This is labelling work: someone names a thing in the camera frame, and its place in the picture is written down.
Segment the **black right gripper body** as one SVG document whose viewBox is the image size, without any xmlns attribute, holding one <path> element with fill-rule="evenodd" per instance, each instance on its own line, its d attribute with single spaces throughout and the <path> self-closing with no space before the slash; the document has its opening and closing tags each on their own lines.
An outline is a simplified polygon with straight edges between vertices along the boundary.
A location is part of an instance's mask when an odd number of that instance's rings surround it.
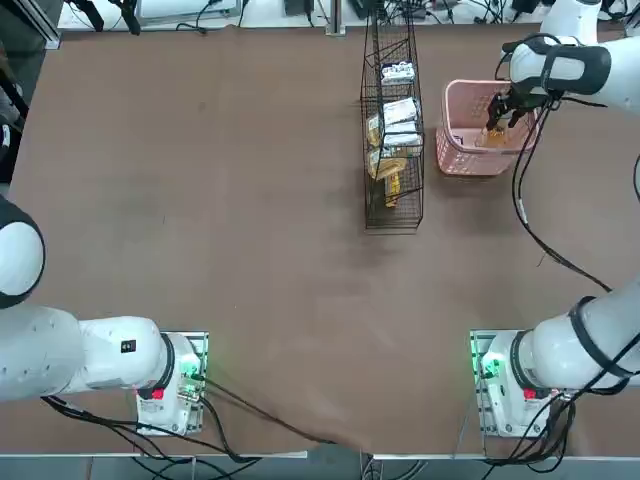
<svg viewBox="0 0 640 480">
<path fill-rule="evenodd" d="M 547 100 L 546 92 L 542 94 L 525 92 L 512 85 L 508 90 L 506 103 L 509 109 L 536 109 L 544 106 Z"/>
</svg>

